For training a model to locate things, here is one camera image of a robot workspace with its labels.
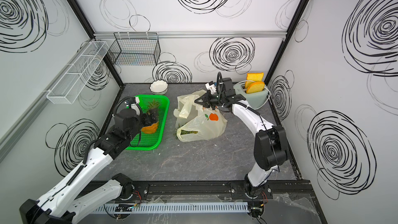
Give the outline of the pineapple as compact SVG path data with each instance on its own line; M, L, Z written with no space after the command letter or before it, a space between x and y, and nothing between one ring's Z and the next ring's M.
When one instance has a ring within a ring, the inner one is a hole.
M181 130L181 132L180 132L180 135L187 135L187 134L198 134L198 131Z
M143 127L141 131L145 134L155 134L159 127L160 102L152 100L147 104L147 110L142 116Z

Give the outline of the yellow plastic bag with oranges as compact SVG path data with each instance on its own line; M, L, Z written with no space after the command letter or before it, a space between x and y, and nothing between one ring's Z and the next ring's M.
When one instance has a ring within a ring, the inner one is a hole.
M178 106L173 114L177 119L176 137L181 142L209 141L221 136L226 130L228 121L218 109L195 104L194 101L205 93L205 90L199 90L177 97ZM181 130L198 131L198 134L180 135Z

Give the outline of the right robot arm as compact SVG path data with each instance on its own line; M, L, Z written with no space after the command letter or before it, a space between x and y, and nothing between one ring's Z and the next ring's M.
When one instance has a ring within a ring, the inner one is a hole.
M228 97L212 95L207 91L195 103L205 108L225 108L238 117L255 137L255 164L244 179L245 194L256 198L265 190L269 177L280 171L288 160L289 144L281 125L273 125L254 110L240 94Z

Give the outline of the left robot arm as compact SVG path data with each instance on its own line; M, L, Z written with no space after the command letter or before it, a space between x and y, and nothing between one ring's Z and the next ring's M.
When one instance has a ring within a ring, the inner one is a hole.
M80 197L91 180L111 164L142 128L158 120L156 110L142 112L126 108L114 115L115 127L89 143L83 160L56 186L38 200L28 199L19 208L24 224L77 224L101 205L118 198L129 200L135 194L132 180L122 173Z

